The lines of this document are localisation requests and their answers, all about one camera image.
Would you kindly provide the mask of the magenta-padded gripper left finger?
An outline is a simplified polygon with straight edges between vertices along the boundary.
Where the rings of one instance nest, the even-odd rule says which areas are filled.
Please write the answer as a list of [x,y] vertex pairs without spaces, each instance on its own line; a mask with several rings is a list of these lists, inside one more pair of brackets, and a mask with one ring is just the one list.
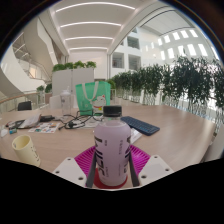
[[92,146],[76,157],[67,157],[53,173],[81,187],[91,188],[96,169],[95,147]]

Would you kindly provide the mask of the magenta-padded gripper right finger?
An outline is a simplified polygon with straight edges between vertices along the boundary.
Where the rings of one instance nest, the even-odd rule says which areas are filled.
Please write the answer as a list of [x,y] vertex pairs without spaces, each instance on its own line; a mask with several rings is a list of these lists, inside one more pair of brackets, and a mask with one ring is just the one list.
[[150,156],[134,145],[130,146],[129,163],[134,187],[145,186],[173,173],[159,155]]

